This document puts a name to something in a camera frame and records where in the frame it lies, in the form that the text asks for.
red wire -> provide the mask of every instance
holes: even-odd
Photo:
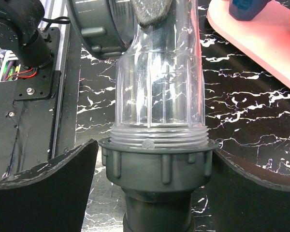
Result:
[[[31,78],[34,77],[38,72],[35,72],[34,74],[30,75],[30,76],[19,76],[18,78]]]
[[[31,69],[29,69],[29,70],[27,70],[27,71],[24,71],[24,72],[18,72],[18,73],[14,73],[14,74],[12,74],[12,75],[9,75],[9,76],[5,79],[5,81],[6,81],[7,79],[9,79],[11,76],[19,75],[19,74],[24,74],[24,73],[29,73],[29,72],[31,72],[32,70],[33,70],[33,68],[31,68]]]

black cable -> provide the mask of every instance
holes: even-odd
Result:
[[[44,31],[47,31],[50,26],[55,23],[55,24],[70,24],[71,20],[69,17],[66,16],[60,16],[58,18],[50,19],[50,18],[43,18],[42,21],[48,23],[44,29]]]

pink tray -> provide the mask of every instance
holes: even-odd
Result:
[[[229,14],[229,1],[212,0],[207,18],[222,37],[290,88],[290,10],[271,1],[251,21]]]

clear plastic cylinder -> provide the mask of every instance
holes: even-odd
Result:
[[[208,143],[197,0],[173,0],[167,17],[146,29],[117,62],[111,141],[130,147]]]

black plastic panel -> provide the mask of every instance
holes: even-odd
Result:
[[[97,152],[91,140],[0,181],[0,232],[80,232]]]
[[[219,149],[205,190],[218,232],[290,232],[290,176]]]
[[[49,99],[51,97],[53,70],[56,66],[60,41],[60,30],[58,28],[50,28],[47,32],[41,32],[41,35],[51,50],[53,60],[55,62],[45,69],[40,69],[37,75],[33,78],[18,78],[14,90],[14,99],[16,101],[42,100]],[[34,89],[34,94],[28,95],[27,88]]]
[[[54,137],[61,73],[54,72],[51,98],[14,101],[15,81],[0,82],[0,178],[46,162]]]

